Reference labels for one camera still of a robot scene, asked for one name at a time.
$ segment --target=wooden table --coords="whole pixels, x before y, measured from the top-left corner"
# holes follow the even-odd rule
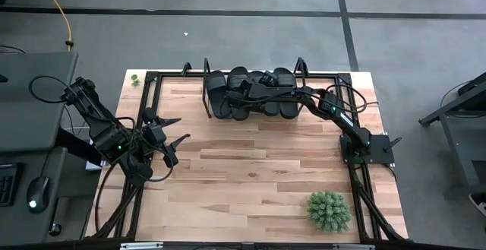
[[[132,86],[130,77],[136,74],[144,82],[145,73],[127,71],[117,116],[137,118],[143,85]],[[376,101],[371,74],[351,75],[353,87],[368,102]],[[332,84],[325,79],[307,82],[310,87]],[[315,191],[339,192],[354,209],[349,173],[339,150],[342,132],[334,123],[313,116],[307,109],[293,120],[257,113],[242,122],[208,119],[201,95],[202,78],[163,80],[158,114],[182,118],[164,128],[168,142],[185,133],[191,138],[179,145],[180,163],[172,176],[164,182],[146,184],[137,240],[359,242],[354,211],[346,233],[322,233],[306,215],[307,201]],[[359,119],[372,133],[383,132],[376,104],[368,106]],[[369,168],[377,206],[395,230],[407,237],[392,174],[381,165]],[[153,170],[155,177],[168,171],[159,154]],[[124,179],[119,168],[108,178],[99,209],[101,223],[118,205]],[[364,218],[371,234],[366,208]],[[87,234],[94,231],[93,219],[92,213]]]

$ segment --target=small succulent plant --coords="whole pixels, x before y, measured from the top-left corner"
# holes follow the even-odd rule
[[[348,231],[351,211],[342,195],[326,191],[312,193],[308,203],[308,216],[324,232]]]
[[[132,80],[131,85],[136,87],[140,84],[140,80],[138,80],[138,76],[136,74],[133,74],[130,79]]]

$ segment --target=black sandal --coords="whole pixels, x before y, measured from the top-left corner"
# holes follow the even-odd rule
[[[225,75],[222,71],[212,71],[206,77],[207,96],[210,99],[213,114],[218,119],[227,119],[231,113],[229,102],[226,98]]]
[[[242,81],[250,80],[248,70],[245,67],[233,68],[228,75],[228,88],[230,90],[237,90],[241,86]],[[232,117],[234,120],[243,121],[250,116],[250,109],[244,107],[232,107]]]
[[[273,73],[278,78],[279,87],[297,87],[294,74],[286,68],[276,68]],[[293,119],[298,115],[297,103],[280,103],[280,115],[285,119]]]
[[[252,71],[250,73],[250,78],[253,82],[258,83],[263,75],[264,73],[262,71]],[[280,112],[280,104],[278,102],[266,102],[261,106],[261,111],[266,116],[277,116]]]

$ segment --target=black mounting bracket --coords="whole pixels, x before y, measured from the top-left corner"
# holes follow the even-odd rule
[[[337,77],[339,79],[339,83],[342,83],[344,81],[346,84],[350,85],[351,84],[351,75],[349,73],[338,73]]]
[[[157,76],[159,76],[158,71],[147,71],[147,73],[145,74],[145,83],[150,83],[155,78],[157,78]]]
[[[204,70],[208,73],[211,72],[210,62],[207,60],[207,58],[204,58]]]
[[[348,135],[341,135],[339,137],[339,142],[341,144],[342,161],[345,164],[395,163],[395,158],[393,157],[391,147],[396,144],[396,142],[393,141],[390,143],[390,138],[388,135],[372,135],[368,144],[370,147],[370,154],[367,156],[362,156],[352,149],[351,139]]]
[[[191,70],[191,69],[192,69],[191,63],[186,62],[184,64],[184,67],[182,68],[181,76],[182,77],[185,77],[187,75],[187,73],[188,73],[188,70]]]
[[[297,71],[301,72],[302,86],[305,87],[305,78],[309,77],[309,70],[307,68],[307,63],[305,63],[305,60],[302,59],[302,57],[299,57],[297,63],[295,63],[294,75],[297,75]]]

